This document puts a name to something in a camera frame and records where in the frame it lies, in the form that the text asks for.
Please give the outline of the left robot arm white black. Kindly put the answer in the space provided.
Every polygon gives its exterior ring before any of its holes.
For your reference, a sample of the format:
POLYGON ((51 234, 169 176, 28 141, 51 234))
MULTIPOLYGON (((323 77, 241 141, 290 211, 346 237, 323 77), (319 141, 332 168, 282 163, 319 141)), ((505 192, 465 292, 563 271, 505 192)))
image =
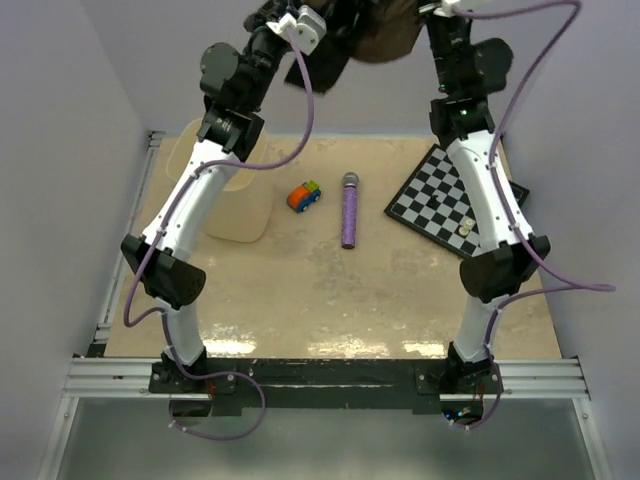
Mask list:
POLYGON ((241 169, 276 169, 304 149, 314 123, 312 82, 305 63, 326 32, 324 19, 308 6, 274 1, 249 20, 250 37, 238 51, 228 43, 208 47, 200 60, 200 90, 205 112, 196 142, 178 183, 140 236, 127 235, 121 251, 142 285, 154 298, 162 318, 166 349, 152 371, 185 392, 200 390, 209 378, 206 348, 200 336, 196 300, 206 274, 189 264, 204 220, 233 176, 241 169), (307 121, 296 148, 267 165, 249 157, 264 126, 258 112, 282 58, 295 55, 307 100, 307 121))

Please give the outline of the black trash bag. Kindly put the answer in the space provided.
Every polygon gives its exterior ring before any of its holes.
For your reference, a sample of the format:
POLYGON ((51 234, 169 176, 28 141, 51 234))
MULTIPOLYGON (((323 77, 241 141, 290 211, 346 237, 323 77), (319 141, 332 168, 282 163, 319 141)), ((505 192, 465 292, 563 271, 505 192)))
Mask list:
POLYGON ((413 0, 296 1, 325 20, 327 32, 305 64, 316 94, 338 82, 351 60, 383 64, 411 53, 420 35, 419 6, 413 0))

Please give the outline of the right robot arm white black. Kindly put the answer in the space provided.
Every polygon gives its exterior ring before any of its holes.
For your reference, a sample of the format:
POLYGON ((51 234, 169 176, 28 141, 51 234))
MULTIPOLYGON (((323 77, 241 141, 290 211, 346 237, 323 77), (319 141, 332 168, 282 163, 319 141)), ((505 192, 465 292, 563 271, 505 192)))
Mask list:
POLYGON ((522 215, 492 145, 500 135, 488 98, 506 87, 511 48, 499 38, 473 43, 471 20, 445 12, 441 1, 422 7, 419 16, 442 94, 431 103, 431 129, 461 177, 480 235, 479 253, 460 265, 468 300, 440 380, 443 391, 466 393, 491 373, 502 304, 536 271, 535 259, 549 253, 550 242, 522 215))

